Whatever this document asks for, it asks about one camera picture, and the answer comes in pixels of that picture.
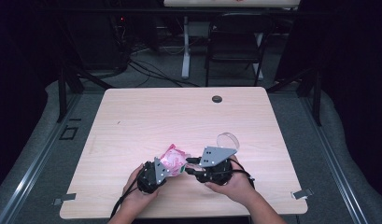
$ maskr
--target gray carpet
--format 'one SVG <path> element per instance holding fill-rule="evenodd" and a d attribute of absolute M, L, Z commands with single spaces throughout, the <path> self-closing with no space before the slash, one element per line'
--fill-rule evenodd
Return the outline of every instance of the gray carpet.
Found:
<path fill-rule="evenodd" d="M 171 42 L 170 47 L 180 42 Z M 191 76 L 188 82 L 204 86 L 204 40 L 197 40 L 191 48 Z M 285 38 L 275 36 L 270 39 L 270 45 L 266 51 L 265 62 L 262 67 L 264 80 L 260 82 L 263 87 L 273 85 L 276 66 L 279 61 L 281 50 L 285 45 Z M 172 52 L 179 52 L 178 48 L 170 48 Z M 182 53 L 171 54 L 162 49 L 157 54 L 149 50 L 140 51 L 132 56 L 132 59 L 144 64 L 150 70 L 158 72 L 153 66 L 159 68 L 163 73 L 178 81 L 181 79 Z M 225 67 L 212 65 L 212 75 L 236 74 L 237 77 L 252 77 L 252 70 L 244 70 L 243 65 L 238 67 Z M 52 143 L 52 151 L 49 154 L 43 171 L 39 174 L 37 181 L 32 187 L 20 206 L 19 213 L 14 217 L 14 223 L 106 223 L 106 219 L 95 220 L 63 220 L 59 216 L 60 205 L 51 205 L 53 199 L 66 194 L 72 175 L 78 163 L 81 150 L 85 144 L 89 130 L 92 126 L 97 108 L 102 99 L 101 88 L 88 80 L 82 80 L 87 90 L 80 96 L 74 96 L 76 106 L 64 126 L 78 128 L 73 140 L 59 140 L 60 135 Z M 156 79 L 141 75 L 132 67 L 129 67 L 119 76 L 104 78 L 104 81 L 120 88 L 154 88 L 154 87 L 176 87 L 173 81 Z M 252 85 L 252 80 L 225 79 L 212 80 L 213 86 L 246 86 Z M 28 167 L 32 164 L 35 156 L 46 147 L 49 142 L 50 133 L 57 129 L 55 120 L 58 118 L 58 96 L 57 83 L 47 88 L 49 102 L 45 112 L 38 123 L 27 146 L 13 167 L 11 173 L 0 188 L 0 215 L 7 206 L 10 197 L 21 182 Z M 283 133 L 287 148 L 289 150 L 295 171 L 297 172 L 303 189 L 311 188 L 315 194 L 307 199 L 308 211 L 304 215 L 284 216 L 288 223 L 353 223 L 348 212 L 347 205 L 343 200 L 341 192 L 332 177 L 331 170 L 323 156 L 323 145 L 318 139 L 312 120 L 304 110 L 302 100 L 294 93 L 296 83 L 289 85 L 280 93 L 269 95 L 272 107 L 275 111 L 278 124 Z M 366 214 L 369 223 L 382 223 L 382 198 L 378 195 L 362 176 L 357 165 L 349 157 L 344 134 L 332 102 L 325 94 L 322 96 L 321 121 L 323 130 L 329 138 L 330 144 L 336 154 L 349 183 L 360 200 L 361 209 Z M 203 218 L 203 219 L 160 219 L 160 220 L 137 220 L 137 223 L 248 223 L 247 218 Z"/>

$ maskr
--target chair leg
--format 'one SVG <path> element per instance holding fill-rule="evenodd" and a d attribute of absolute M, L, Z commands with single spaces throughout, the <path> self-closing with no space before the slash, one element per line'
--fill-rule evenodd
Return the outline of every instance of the chair leg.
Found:
<path fill-rule="evenodd" d="M 205 60 L 205 86 L 208 87 L 208 76 L 210 70 L 210 62 L 209 60 Z"/>
<path fill-rule="evenodd" d="M 257 74 L 255 74 L 254 87 L 258 86 L 258 78 L 260 77 L 261 67 L 262 67 L 262 62 L 259 62 L 258 63 Z"/>
<path fill-rule="evenodd" d="M 314 86 L 314 95 L 313 95 L 313 118 L 315 119 L 315 122 L 318 126 L 321 126 L 321 121 L 319 119 L 319 110 L 321 105 L 321 79 L 322 74 L 321 71 L 317 71 L 316 73 L 316 80 L 315 80 L 315 86 Z"/>

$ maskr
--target wooden table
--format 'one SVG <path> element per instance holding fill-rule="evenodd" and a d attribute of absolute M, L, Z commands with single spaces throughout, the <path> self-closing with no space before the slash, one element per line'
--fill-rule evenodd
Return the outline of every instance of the wooden table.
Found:
<path fill-rule="evenodd" d="M 222 97 L 214 103 L 212 97 Z M 62 218 L 109 217 L 130 173 L 160 157 L 171 144 L 202 156 L 221 133 L 234 134 L 236 156 L 256 178 L 256 190 L 279 214 L 302 214 L 305 200 L 266 91 L 243 88 L 156 88 L 106 91 L 78 162 Z M 139 217 L 248 216 L 224 195 L 183 173 L 167 179 L 159 197 Z"/>

